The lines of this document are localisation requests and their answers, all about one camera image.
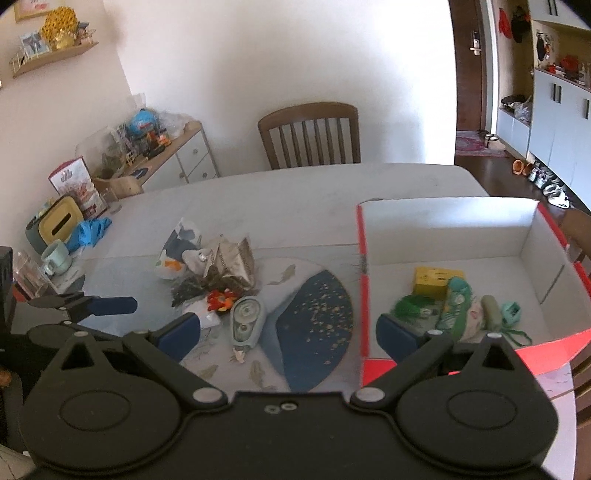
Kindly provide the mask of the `white wooden sideboard cabinet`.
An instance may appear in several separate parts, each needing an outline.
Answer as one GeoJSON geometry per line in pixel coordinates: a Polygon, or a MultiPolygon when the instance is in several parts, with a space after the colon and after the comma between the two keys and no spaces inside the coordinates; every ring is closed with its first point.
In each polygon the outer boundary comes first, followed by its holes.
{"type": "Polygon", "coordinates": [[[176,188],[219,176],[211,148],[199,121],[189,121],[183,133],[158,155],[136,161],[123,175],[94,178],[97,189],[111,190],[118,199],[176,188]]]}

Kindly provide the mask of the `light blue correction tape dispenser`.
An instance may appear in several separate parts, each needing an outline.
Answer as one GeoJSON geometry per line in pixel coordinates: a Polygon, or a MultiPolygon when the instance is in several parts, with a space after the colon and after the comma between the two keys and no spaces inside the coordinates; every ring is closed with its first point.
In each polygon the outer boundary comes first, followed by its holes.
{"type": "Polygon", "coordinates": [[[231,342],[235,348],[252,349],[259,342],[266,323],[266,306],[256,296],[245,296],[230,311],[231,342]]]}

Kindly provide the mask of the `yellow small box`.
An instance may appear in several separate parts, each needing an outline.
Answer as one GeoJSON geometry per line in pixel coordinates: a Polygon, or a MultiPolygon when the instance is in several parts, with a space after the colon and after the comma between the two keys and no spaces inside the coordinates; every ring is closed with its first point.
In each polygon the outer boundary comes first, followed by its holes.
{"type": "Polygon", "coordinates": [[[448,283],[454,277],[464,279],[465,275],[462,270],[418,266],[415,268],[413,294],[443,300],[447,295],[448,283]]]}

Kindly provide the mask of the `wooden wall shelf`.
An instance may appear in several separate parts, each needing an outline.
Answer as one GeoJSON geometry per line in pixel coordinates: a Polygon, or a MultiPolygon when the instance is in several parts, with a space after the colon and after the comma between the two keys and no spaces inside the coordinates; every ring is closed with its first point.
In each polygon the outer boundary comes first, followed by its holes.
{"type": "Polygon", "coordinates": [[[12,78],[16,79],[44,66],[83,55],[98,44],[94,40],[93,29],[80,30],[79,33],[73,45],[57,50],[52,50],[39,32],[24,35],[20,39],[19,49],[9,61],[12,78]]]}

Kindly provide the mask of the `red orange plush toy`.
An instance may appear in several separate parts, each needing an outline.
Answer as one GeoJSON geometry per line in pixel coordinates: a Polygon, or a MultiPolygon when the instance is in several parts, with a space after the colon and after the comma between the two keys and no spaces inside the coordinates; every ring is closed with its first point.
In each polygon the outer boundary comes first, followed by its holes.
{"type": "Polygon", "coordinates": [[[229,288],[211,290],[206,297],[207,310],[221,313],[231,311],[238,298],[239,295],[229,288]]]}

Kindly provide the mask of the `white beads plastic bag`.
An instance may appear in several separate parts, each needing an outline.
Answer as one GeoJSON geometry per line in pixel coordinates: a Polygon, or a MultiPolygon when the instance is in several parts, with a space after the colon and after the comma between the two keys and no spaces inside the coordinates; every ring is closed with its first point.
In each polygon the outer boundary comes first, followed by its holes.
{"type": "Polygon", "coordinates": [[[209,311],[207,307],[201,304],[192,304],[182,311],[183,314],[194,314],[200,323],[200,329],[214,328],[221,324],[221,318],[215,311],[209,311]]]}

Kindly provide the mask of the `red white snack bag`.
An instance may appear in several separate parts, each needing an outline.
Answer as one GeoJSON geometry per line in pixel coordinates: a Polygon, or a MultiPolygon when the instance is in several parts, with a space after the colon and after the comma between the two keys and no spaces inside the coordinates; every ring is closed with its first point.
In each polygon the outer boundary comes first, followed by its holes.
{"type": "Polygon", "coordinates": [[[60,195],[69,195],[76,201],[86,220],[95,219],[107,210],[82,157],[59,165],[48,180],[60,195]]]}

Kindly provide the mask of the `blue cloth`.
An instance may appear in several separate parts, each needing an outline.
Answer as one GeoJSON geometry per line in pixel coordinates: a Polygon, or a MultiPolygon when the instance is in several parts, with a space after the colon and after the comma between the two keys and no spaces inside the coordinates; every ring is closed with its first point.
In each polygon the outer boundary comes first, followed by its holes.
{"type": "Polygon", "coordinates": [[[95,247],[111,224],[112,220],[108,217],[81,221],[65,242],[68,252],[73,253],[82,247],[95,247]]]}

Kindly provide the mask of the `silver foil snack bag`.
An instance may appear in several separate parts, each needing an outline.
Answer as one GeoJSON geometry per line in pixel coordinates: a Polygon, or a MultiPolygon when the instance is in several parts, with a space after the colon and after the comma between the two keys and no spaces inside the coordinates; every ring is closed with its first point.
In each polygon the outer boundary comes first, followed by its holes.
{"type": "Polygon", "coordinates": [[[231,242],[221,236],[207,256],[204,286],[208,290],[229,289],[236,294],[256,287],[256,265],[249,239],[231,242]]]}

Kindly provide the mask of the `black beads plastic bag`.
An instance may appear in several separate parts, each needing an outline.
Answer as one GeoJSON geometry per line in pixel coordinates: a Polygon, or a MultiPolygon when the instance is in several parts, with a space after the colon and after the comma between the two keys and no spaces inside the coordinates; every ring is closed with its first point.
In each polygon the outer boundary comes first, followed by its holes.
{"type": "Polygon", "coordinates": [[[180,279],[171,289],[171,307],[176,308],[195,298],[207,295],[211,288],[204,279],[189,275],[180,279]]]}

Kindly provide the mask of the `white shoe cabinet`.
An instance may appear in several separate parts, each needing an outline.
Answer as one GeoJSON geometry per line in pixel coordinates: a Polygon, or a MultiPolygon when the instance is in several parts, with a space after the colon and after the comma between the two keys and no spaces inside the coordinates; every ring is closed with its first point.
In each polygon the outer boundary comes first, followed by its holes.
{"type": "Polygon", "coordinates": [[[590,203],[590,21],[578,1],[494,1],[497,133],[534,163],[538,181],[558,182],[590,203]]]}

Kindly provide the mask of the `mint green mug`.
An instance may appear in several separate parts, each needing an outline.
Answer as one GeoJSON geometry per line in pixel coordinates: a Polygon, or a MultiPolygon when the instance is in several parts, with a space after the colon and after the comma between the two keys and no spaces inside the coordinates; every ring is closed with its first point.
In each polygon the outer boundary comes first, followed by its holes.
{"type": "Polygon", "coordinates": [[[64,242],[54,240],[41,254],[45,273],[52,277],[64,274],[72,265],[72,258],[64,242]]]}

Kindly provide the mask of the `red white cardboard box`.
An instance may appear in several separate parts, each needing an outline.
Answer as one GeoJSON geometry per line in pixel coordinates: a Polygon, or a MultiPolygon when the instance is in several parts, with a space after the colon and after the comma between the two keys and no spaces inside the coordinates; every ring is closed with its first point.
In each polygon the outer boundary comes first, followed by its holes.
{"type": "Polygon", "coordinates": [[[546,374],[590,343],[590,281],[568,255],[548,210],[524,198],[446,197],[363,202],[356,208],[362,273],[362,380],[398,362],[378,320],[402,314],[423,332],[467,341],[511,332],[530,370],[546,374]]]}

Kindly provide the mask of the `green patterned pouch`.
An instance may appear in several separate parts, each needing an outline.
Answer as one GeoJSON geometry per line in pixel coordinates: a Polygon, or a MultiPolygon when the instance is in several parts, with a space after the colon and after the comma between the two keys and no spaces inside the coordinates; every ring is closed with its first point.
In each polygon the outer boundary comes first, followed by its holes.
{"type": "Polygon", "coordinates": [[[469,326],[468,313],[472,300],[472,288],[468,282],[461,277],[452,277],[447,284],[437,328],[450,334],[455,341],[460,341],[469,326]]]}

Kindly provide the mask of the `green tassel toy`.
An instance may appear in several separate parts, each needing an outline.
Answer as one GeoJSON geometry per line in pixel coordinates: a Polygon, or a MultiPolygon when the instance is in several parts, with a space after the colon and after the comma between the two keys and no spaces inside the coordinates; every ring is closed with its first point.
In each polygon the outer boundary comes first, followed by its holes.
{"type": "Polygon", "coordinates": [[[439,305],[430,297],[412,294],[403,297],[394,305],[394,316],[404,321],[438,317],[439,305]]]}

